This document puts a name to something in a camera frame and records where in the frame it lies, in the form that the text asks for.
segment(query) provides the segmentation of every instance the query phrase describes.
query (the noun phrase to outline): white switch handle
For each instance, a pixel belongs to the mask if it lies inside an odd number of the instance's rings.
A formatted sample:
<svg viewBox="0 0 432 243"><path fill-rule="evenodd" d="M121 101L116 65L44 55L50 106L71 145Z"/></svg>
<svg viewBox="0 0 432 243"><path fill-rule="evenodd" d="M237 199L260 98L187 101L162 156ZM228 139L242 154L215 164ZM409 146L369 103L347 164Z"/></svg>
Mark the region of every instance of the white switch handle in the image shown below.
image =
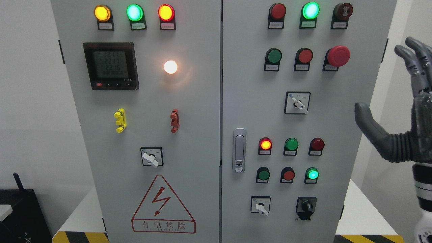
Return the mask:
<svg viewBox="0 0 432 243"><path fill-rule="evenodd" d="M157 168L159 165L159 162L155 160L155 157L153 155L148 155L146 153L143 153L143 156L141 158L144 161L146 161L149 165L153 166L153 168Z"/></svg>
<svg viewBox="0 0 432 243"><path fill-rule="evenodd" d="M257 208L257 210L262 214L262 215L266 215L267 217L269 216L269 212L267 212L267 210L264 208L263 205L259 205L258 203L255 204L255 207Z"/></svg>
<svg viewBox="0 0 432 243"><path fill-rule="evenodd" d="M294 102L294 105L298 108L298 109L300 109L300 110L303 110L306 114L308 114L309 113L309 111L306 109L306 107L298 100L298 99L296 99L296 98L294 98L294 97L292 97L291 98L292 99L292 101Z"/></svg>

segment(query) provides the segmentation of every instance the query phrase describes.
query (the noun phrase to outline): lightning bolt symbol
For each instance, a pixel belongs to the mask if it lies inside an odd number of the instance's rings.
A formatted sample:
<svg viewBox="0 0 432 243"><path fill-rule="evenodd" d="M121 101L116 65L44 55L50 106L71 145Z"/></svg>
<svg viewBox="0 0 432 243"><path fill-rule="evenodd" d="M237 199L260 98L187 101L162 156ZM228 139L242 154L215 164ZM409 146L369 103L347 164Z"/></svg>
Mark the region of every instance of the lightning bolt symbol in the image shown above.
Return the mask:
<svg viewBox="0 0 432 243"><path fill-rule="evenodd" d="M171 197L169 197L169 198L157 199L157 198L162 194L163 190L165 190L165 187L161 187L161 188L159 189L158 193L156 194L156 197L153 198L153 201L152 201L152 203L154 203L154 202L158 202L158 201L163 201L163 200L165 200L165 202L162 204L162 206L159 208L159 210L157 210L157 211L155 212L155 216L158 215L158 214L160 214L160 210L163 208L163 206L165 206L165 204L166 204L166 203L168 202L168 200L171 198Z"/></svg>

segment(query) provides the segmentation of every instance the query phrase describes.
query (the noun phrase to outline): yellow terminal connector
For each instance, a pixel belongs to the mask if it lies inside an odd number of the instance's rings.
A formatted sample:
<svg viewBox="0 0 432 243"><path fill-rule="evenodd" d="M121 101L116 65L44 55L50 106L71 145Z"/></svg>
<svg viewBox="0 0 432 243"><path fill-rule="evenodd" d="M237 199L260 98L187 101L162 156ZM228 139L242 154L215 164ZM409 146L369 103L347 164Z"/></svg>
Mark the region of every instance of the yellow terminal connector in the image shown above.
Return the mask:
<svg viewBox="0 0 432 243"><path fill-rule="evenodd" d="M117 119L115 121L115 124L118 126L118 128L116 129L117 133L123 132L125 130L125 128L127 127L126 115L124 113L124 109L123 108L118 109L114 113L114 117Z"/></svg>

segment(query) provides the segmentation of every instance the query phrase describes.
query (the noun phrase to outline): glowing light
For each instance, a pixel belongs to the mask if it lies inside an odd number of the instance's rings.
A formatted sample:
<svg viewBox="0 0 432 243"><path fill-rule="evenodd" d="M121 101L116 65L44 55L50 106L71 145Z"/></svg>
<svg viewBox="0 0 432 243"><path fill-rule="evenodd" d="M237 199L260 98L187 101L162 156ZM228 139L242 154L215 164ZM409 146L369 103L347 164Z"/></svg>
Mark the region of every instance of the glowing light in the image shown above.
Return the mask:
<svg viewBox="0 0 432 243"><path fill-rule="evenodd" d="M158 10L159 18L163 21L170 21L174 18L174 9L171 5L162 4Z"/></svg>
<svg viewBox="0 0 432 243"><path fill-rule="evenodd" d="M312 180L315 180L320 175L320 173L318 172L317 168L309 168L306 171L306 174L308 175L308 178L312 179Z"/></svg>
<svg viewBox="0 0 432 243"><path fill-rule="evenodd" d="M111 18L111 10L106 5L98 5L95 8L95 17L101 22L108 21Z"/></svg>
<svg viewBox="0 0 432 243"><path fill-rule="evenodd" d="M177 68L178 68L177 63L173 60L166 61L163 66L165 72L169 74L174 74L175 72L177 72Z"/></svg>
<svg viewBox="0 0 432 243"><path fill-rule="evenodd" d="M320 6L316 2L309 2L303 7L302 12L306 19L314 19L320 13Z"/></svg>
<svg viewBox="0 0 432 243"><path fill-rule="evenodd" d="M126 14L130 20L139 21L143 18L143 9L136 4L131 4L127 7Z"/></svg>
<svg viewBox="0 0 432 243"><path fill-rule="evenodd" d="M262 149L268 150L268 149L271 148L271 141L270 140L261 141L260 146L261 146Z"/></svg>

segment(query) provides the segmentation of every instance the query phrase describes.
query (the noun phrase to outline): robotic hand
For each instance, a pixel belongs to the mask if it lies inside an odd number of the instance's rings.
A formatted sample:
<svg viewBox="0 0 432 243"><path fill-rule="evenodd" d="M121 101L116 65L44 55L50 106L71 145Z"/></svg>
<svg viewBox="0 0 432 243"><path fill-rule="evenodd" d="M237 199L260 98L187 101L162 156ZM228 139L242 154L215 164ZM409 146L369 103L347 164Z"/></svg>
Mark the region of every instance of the robotic hand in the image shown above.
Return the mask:
<svg viewBox="0 0 432 243"><path fill-rule="evenodd" d="M380 155L390 162L415 161L416 193L423 217L414 237L418 243L432 243L432 48L408 37L394 52L403 58L411 75L413 107L411 131L388 134L372 117L367 104L356 103L356 123Z"/></svg>

